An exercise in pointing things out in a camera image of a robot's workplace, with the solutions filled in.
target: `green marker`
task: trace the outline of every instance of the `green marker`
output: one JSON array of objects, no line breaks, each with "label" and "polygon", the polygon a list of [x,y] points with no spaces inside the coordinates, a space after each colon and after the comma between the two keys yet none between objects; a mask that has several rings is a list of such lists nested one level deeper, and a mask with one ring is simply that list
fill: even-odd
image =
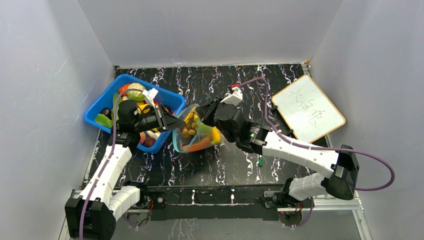
[{"label": "green marker", "polygon": [[264,164],[263,159],[262,159],[262,155],[259,155],[259,167],[262,167],[262,165]]}]

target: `transparent plastic bag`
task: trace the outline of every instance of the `transparent plastic bag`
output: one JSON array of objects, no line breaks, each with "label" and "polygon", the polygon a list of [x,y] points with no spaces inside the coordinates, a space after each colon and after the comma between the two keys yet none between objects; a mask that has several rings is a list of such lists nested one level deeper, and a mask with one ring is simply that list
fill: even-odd
[{"label": "transparent plastic bag", "polygon": [[192,104],[177,117],[185,122],[184,127],[176,128],[172,131],[173,147],[179,153],[190,153],[218,145],[224,136],[216,127],[203,124],[196,108],[198,104]]}]

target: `cabbage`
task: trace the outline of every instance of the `cabbage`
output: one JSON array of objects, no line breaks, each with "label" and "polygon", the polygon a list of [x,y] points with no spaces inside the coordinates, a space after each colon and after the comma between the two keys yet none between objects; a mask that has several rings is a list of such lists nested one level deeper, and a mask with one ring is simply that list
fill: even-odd
[{"label": "cabbage", "polygon": [[[131,83],[128,86],[128,89],[140,89],[141,91],[146,90],[146,88],[138,82]],[[126,95],[129,99],[140,103],[145,100],[145,96],[141,91],[127,91]]]}]

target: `whiteboard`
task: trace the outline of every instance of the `whiteboard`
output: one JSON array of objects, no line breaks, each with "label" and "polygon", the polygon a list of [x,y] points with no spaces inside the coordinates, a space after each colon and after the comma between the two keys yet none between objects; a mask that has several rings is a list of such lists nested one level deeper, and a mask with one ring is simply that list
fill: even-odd
[{"label": "whiteboard", "polygon": [[272,97],[294,136],[312,143],[346,123],[311,76],[305,74]]}]

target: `blue plastic basket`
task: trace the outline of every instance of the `blue plastic basket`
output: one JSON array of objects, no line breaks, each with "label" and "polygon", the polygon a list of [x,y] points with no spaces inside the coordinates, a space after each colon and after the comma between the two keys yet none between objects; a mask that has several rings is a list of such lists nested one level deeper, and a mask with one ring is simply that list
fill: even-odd
[{"label": "blue plastic basket", "polygon": [[[152,85],[148,82],[140,80],[131,75],[122,74],[116,77],[115,80],[106,88],[106,90],[104,90],[104,92],[100,95],[100,97],[98,97],[98,99],[88,108],[88,110],[84,114],[84,120],[87,123],[105,132],[108,132],[110,134],[111,133],[110,128],[103,126],[101,124],[98,124],[97,122],[94,121],[94,119],[103,108],[109,108],[112,110],[112,107],[113,107],[112,101],[114,98],[114,94],[119,91],[119,88],[123,87],[126,84],[131,84],[131,83],[140,83],[147,90],[150,90],[152,88],[157,89],[158,93],[154,99],[160,104],[168,105],[173,111],[174,115],[179,113],[186,105],[186,99],[179,94],[176,94],[174,92]],[[172,133],[171,130],[162,132],[159,138],[154,143],[154,145],[151,147],[145,147],[139,144],[137,148],[146,153],[156,154],[159,152],[161,147],[165,144],[165,141],[168,139],[171,133]]]}]

